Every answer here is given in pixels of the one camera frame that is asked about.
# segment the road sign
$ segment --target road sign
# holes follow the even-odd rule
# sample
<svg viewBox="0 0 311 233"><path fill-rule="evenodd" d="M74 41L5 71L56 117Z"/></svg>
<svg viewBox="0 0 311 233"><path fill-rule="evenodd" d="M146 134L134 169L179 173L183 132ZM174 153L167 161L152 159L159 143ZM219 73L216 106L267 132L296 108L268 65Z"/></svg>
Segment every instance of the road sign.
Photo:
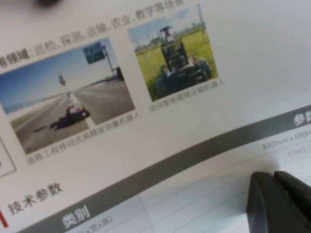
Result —
<svg viewBox="0 0 311 233"><path fill-rule="evenodd" d="M103 47L100 42L90 45L83 49L83 53L89 64L105 59Z"/></svg>

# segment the asphalt road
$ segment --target asphalt road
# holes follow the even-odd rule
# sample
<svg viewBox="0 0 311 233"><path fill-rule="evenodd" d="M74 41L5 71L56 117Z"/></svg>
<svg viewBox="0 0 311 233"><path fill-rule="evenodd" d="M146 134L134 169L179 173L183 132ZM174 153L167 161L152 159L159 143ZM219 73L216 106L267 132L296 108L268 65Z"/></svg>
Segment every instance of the asphalt road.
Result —
<svg viewBox="0 0 311 233"><path fill-rule="evenodd" d="M98 83L74 94L96 125L135 109L124 81Z"/></svg>
<svg viewBox="0 0 311 233"><path fill-rule="evenodd" d="M66 118L68 104L64 95L12 122L26 154L134 110L133 102L123 81L98 83L74 92L73 96L90 111L91 117L80 122L69 121Z"/></svg>

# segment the blue sky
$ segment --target blue sky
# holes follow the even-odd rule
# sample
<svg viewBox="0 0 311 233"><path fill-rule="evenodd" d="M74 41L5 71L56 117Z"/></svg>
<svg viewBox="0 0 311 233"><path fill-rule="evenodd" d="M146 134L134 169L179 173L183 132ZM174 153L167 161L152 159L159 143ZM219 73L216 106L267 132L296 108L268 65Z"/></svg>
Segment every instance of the blue sky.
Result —
<svg viewBox="0 0 311 233"><path fill-rule="evenodd" d="M118 62L109 38L101 42L106 46L113 67ZM29 64L0 75L0 101L2 105L25 103L65 92L58 82L58 73L63 73L67 89L74 91L87 84L111 76L107 59L88 64L83 48L96 42L66 51L47 59Z"/></svg>
<svg viewBox="0 0 311 233"><path fill-rule="evenodd" d="M193 22L201 22L197 6L187 8L173 15L140 25L138 27L130 29L128 32L133 46L136 47L136 38L140 45L147 45L149 44L151 39L158 37L157 32L159 32L162 28L166 26L171 26L172 33L180 32L187 27L192 27Z"/></svg>

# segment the grass field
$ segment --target grass field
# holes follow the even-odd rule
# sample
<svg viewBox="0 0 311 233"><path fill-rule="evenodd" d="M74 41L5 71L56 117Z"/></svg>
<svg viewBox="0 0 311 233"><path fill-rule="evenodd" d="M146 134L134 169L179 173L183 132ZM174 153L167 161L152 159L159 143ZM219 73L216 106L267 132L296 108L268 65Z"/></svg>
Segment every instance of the grass field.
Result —
<svg viewBox="0 0 311 233"><path fill-rule="evenodd" d="M182 37L182 41L187 55L193 53L198 59L202 57L207 60L212 71L212 79L214 79L218 77L218 73L206 30L204 35L205 39L203 39L202 31L191 33ZM137 55L137 60L151 99L155 101L158 99L155 91L155 81L160 74L160 67L166 64L161 48L146 50L144 53Z"/></svg>

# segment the field photo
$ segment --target field photo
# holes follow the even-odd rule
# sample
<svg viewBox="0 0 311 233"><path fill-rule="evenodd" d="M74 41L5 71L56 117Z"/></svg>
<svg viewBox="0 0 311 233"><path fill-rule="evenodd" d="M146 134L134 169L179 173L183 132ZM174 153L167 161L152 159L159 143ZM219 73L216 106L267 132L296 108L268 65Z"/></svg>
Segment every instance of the field photo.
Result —
<svg viewBox="0 0 311 233"><path fill-rule="evenodd" d="M128 33L152 101L218 78L200 5Z"/></svg>

